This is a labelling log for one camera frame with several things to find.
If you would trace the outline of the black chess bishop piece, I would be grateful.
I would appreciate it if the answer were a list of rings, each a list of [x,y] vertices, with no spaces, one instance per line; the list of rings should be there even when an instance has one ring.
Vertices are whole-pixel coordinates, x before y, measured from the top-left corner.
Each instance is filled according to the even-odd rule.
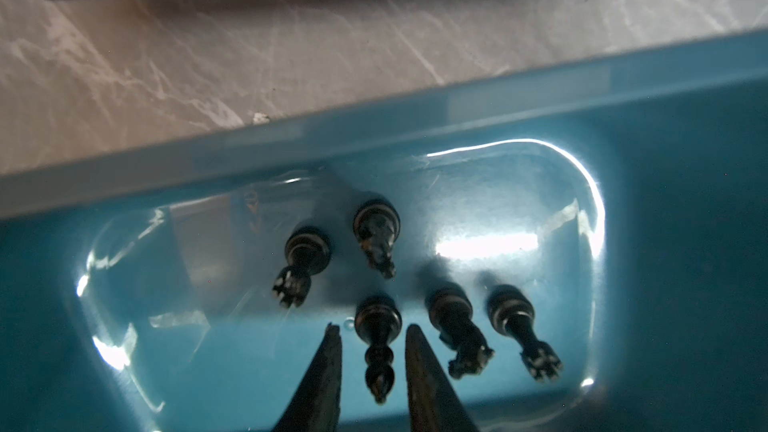
[[[395,384],[390,344],[402,330],[402,318],[395,302],[385,295],[363,300],[356,311],[354,328],[367,345],[365,383],[378,405],[384,405]]]

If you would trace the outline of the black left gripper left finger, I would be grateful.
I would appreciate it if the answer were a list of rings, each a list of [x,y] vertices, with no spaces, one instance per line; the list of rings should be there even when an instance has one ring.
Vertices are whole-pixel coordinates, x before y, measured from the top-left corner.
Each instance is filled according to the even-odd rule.
[[[342,341],[329,324],[293,398],[273,431],[332,432],[340,417]]]

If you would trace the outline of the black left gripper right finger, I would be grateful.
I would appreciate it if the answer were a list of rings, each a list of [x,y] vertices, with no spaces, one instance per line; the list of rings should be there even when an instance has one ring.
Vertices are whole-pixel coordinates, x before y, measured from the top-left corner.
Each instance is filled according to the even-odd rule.
[[[417,324],[406,330],[405,367],[412,431],[478,431]]]

